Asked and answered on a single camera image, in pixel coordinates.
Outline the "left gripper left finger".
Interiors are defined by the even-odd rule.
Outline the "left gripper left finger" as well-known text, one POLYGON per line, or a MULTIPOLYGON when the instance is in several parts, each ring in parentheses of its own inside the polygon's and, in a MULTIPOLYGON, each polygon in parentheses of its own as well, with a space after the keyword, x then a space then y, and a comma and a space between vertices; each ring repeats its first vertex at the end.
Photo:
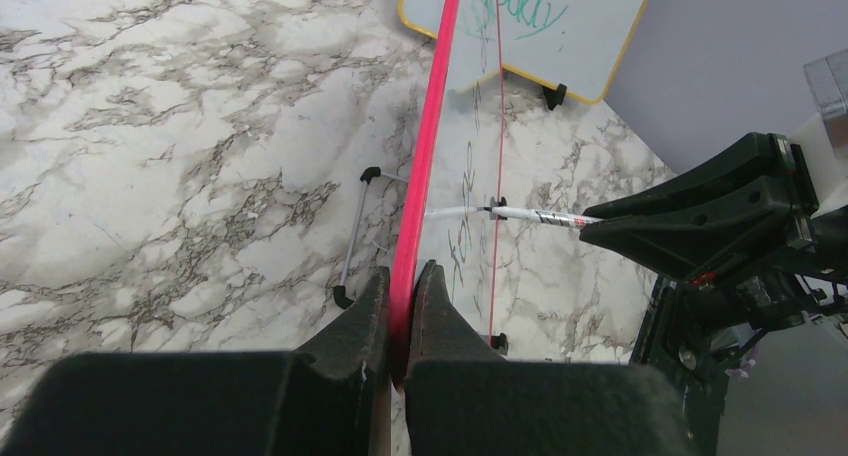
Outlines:
POLYGON ((385 455, 390 274, 293 350, 85 353, 41 377, 5 455, 385 455))

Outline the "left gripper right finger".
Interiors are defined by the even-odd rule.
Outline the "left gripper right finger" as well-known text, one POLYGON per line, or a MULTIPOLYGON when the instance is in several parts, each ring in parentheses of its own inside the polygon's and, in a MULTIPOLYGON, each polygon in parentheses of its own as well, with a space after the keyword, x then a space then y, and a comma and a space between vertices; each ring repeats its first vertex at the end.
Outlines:
POLYGON ((414 455, 694 455, 657 370, 510 361, 451 304, 430 260, 415 285, 404 378, 414 455))

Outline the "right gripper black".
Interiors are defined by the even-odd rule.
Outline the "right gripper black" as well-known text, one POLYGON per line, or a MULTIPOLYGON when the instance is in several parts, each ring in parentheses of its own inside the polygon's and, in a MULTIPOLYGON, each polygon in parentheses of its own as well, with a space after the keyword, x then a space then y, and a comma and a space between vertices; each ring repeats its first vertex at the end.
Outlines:
POLYGON ((628 197, 587 208, 608 218, 579 239, 616 252, 661 275, 693 282, 719 275, 755 240, 786 223, 786 245, 815 244, 819 209, 799 144, 775 133, 750 132, 699 166, 628 197), (768 175, 780 159, 780 178, 768 175))

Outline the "white whiteboard marker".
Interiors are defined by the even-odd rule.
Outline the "white whiteboard marker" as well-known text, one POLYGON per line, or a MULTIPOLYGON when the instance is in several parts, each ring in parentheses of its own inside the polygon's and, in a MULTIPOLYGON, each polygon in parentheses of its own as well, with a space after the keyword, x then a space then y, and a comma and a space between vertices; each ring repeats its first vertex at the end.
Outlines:
POLYGON ((582 229, 600 223, 600 218, 553 212, 542 209, 515 208, 510 206, 484 207, 484 211, 500 219, 520 219, 534 223, 582 229))

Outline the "red framed whiteboard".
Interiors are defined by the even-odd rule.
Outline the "red framed whiteboard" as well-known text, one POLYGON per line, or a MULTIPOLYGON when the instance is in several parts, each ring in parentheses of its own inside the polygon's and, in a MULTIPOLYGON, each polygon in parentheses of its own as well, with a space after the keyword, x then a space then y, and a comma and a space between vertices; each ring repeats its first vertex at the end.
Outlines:
POLYGON ((402 388, 425 339, 450 355, 488 347, 502 168, 497 0, 400 0, 435 50, 390 279, 392 379, 402 388))

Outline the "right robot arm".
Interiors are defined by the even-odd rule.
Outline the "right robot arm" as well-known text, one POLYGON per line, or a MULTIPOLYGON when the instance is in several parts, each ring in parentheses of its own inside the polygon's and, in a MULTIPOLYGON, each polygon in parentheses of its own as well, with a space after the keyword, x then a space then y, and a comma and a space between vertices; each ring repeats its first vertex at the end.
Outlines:
POLYGON ((751 132, 653 188, 584 211, 583 242, 657 274, 631 356, 717 451, 730 375, 768 334, 847 314, 847 206, 825 205, 809 142, 751 132))

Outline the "yellow framed whiteboard with writing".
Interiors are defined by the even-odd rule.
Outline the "yellow framed whiteboard with writing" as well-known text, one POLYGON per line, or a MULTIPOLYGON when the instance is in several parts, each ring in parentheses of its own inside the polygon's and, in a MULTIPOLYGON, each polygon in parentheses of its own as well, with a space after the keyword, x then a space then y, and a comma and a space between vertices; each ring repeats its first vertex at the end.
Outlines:
POLYGON ((462 92, 506 70, 598 103, 648 1, 459 0, 449 87, 462 92))

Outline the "black yellow-board foot clip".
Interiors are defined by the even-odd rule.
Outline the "black yellow-board foot clip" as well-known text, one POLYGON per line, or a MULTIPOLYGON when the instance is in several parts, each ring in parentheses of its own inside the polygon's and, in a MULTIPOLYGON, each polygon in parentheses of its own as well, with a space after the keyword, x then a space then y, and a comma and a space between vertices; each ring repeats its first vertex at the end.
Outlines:
POLYGON ((561 106, 568 92, 568 88, 564 84, 559 84, 556 88, 542 86, 542 96, 545 106, 549 111, 553 111, 556 107, 561 106))

